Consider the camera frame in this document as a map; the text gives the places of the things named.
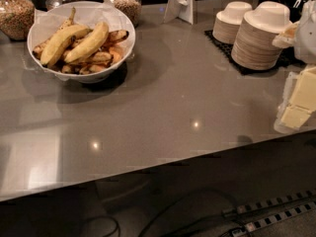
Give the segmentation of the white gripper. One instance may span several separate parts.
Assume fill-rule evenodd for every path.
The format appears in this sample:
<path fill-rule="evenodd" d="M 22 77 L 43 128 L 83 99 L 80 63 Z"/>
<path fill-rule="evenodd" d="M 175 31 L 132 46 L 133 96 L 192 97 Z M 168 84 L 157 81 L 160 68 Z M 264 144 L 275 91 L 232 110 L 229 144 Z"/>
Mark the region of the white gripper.
<path fill-rule="evenodd" d="M 278 34 L 272 45 L 278 48 L 294 46 L 299 22 Z M 290 72 L 285 80 L 282 103 L 279 105 L 274 129 L 280 133 L 293 133 L 303 127 L 316 112 L 316 65 L 308 64 L 299 73 Z"/>

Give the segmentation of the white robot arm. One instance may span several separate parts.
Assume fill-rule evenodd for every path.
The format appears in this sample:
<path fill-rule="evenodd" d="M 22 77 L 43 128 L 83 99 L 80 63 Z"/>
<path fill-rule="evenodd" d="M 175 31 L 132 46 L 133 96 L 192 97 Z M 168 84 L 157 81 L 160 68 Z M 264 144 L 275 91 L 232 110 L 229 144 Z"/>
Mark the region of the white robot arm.
<path fill-rule="evenodd" d="M 294 57 L 306 66 L 290 72 L 285 80 L 282 103 L 278 107 L 274 129 L 296 132 L 316 112 L 316 1 L 304 4 L 301 18 L 273 40 L 275 47 L 294 48 Z"/>

